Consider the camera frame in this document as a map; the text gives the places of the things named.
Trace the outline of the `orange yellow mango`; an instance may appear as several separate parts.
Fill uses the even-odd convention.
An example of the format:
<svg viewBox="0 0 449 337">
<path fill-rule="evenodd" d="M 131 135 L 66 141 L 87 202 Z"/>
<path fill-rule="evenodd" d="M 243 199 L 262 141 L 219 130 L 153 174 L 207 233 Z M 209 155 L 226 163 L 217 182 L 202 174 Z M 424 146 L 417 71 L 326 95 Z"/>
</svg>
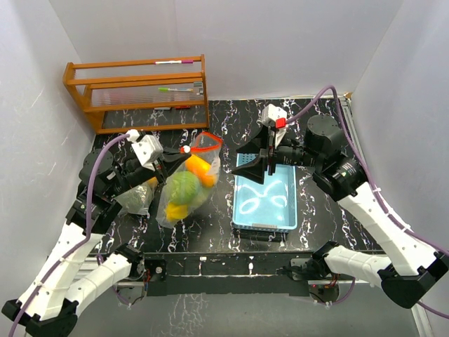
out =
<svg viewBox="0 0 449 337">
<path fill-rule="evenodd" d="M 211 165 L 204 159 L 192 155 L 185 161 L 186 169 L 193 173 L 206 188 L 212 188 L 217 182 L 217 176 L 210 173 Z"/>
</svg>

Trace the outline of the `green cabbage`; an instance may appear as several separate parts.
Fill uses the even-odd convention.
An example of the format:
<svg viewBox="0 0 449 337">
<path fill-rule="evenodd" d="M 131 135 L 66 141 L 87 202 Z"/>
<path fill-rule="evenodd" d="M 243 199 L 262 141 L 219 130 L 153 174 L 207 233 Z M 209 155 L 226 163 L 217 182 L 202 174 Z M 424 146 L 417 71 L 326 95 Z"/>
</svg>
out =
<svg viewBox="0 0 449 337">
<path fill-rule="evenodd" d="M 169 201 L 177 204 L 189 204 L 200 189 L 199 179 L 189 171 L 175 172 L 167 184 Z"/>
</svg>

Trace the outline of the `yellow starfruit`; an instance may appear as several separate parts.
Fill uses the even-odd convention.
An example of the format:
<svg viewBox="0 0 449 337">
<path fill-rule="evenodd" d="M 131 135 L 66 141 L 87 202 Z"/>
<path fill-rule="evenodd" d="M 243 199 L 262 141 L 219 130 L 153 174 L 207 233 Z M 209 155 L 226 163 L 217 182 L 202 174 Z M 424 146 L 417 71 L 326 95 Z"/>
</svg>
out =
<svg viewBox="0 0 449 337">
<path fill-rule="evenodd" d="M 189 207 L 186 204 L 177 205 L 169 203 L 166 207 L 166 220 L 168 222 L 178 222 L 183 220 L 189 214 Z"/>
</svg>

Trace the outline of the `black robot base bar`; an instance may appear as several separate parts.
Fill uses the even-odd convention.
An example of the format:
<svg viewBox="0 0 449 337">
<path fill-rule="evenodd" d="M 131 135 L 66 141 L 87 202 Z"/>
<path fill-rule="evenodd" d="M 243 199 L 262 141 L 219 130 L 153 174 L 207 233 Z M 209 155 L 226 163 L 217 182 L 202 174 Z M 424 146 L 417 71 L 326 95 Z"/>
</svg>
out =
<svg viewBox="0 0 449 337">
<path fill-rule="evenodd" d="M 146 296 L 180 294 L 278 293 L 308 296 L 320 285 L 335 281 L 307 269 L 310 252 L 146 253 L 142 267 L 119 286 L 141 286 Z"/>
</svg>

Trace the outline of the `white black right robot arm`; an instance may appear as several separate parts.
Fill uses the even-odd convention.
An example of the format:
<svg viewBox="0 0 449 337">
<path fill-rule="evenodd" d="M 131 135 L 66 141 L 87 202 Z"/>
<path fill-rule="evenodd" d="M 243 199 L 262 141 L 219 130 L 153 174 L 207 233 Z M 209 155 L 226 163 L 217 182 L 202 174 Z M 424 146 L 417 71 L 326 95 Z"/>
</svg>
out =
<svg viewBox="0 0 449 337">
<path fill-rule="evenodd" d="M 402 308 L 417 305 L 448 273 L 448 256 L 393 223 L 361 164 L 342 151 L 346 138 L 334 118 L 311 117 L 302 142 L 286 137 L 285 122 L 284 118 L 269 122 L 240 146 L 238 153 L 254 154 L 255 158 L 232 173 L 262 184 L 265 175 L 272 175 L 279 164 L 312 167 L 318 188 L 350 212 L 384 251 L 383 255 L 371 255 L 327 242 L 303 266 L 291 270 L 323 279 L 348 275 L 381 288 Z"/>
</svg>

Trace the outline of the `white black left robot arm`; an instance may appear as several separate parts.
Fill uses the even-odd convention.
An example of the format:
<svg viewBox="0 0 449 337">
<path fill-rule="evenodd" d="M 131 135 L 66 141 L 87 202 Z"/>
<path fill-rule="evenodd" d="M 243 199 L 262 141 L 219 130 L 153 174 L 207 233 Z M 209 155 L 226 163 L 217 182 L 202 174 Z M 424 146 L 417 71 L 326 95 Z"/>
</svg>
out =
<svg viewBox="0 0 449 337">
<path fill-rule="evenodd" d="M 133 149 L 123 165 L 107 147 L 85 157 L 76 199 L 50 256 L 29 288 L 1 309 L 13 323 L 11 336 L 19 325 L 31 336 L 68 336 L 81 313 L 105 291 L 123 279 L 147 274 L 143 254 L 122 244 L 94 270 L 75 279 L 122 210 L 116 197 L 151 179 L 166 182 L 190 156 L 182 150 L 152 150 L 139 144 Z"/>
</svg>

